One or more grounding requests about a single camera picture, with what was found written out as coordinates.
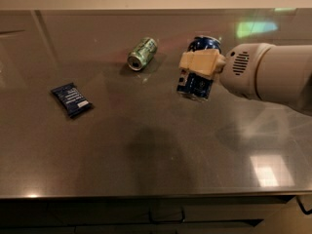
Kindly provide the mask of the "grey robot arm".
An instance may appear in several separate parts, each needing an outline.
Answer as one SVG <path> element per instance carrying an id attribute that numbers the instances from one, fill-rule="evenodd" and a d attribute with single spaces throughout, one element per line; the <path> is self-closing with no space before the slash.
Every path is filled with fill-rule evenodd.
<path id="1" fill-rule="evenodd" d="M 312 114 L 312 46 L 241 44 L 226 55 L 217 49 L 182 54 L 177 92 L 206 100 L 217 79 L 231 94 L 283 104 Z"/>

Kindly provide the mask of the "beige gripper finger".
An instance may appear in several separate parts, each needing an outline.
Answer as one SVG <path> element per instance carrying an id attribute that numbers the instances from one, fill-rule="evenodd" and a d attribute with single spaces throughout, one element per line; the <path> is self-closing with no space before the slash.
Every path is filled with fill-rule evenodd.
<path id="1" fill-rule="evenodd" d="M 184 52 L 179 68 L 201 77 L 213 79 L 226 64 L 226 58 L 218 49 L 206 49 L 195 52 Z"/>

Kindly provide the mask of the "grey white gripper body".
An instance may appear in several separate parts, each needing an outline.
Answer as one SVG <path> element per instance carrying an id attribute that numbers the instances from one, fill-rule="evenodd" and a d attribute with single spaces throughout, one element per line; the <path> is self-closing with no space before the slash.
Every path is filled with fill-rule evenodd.
<path id="1" fill-rule="evenodd" d="M 270 59 L 275 45 L 240 44 L 226 54 L 219 74 L 221 85 L 231 94 L 247 99 L 276 100 L 274 68 Z"/>

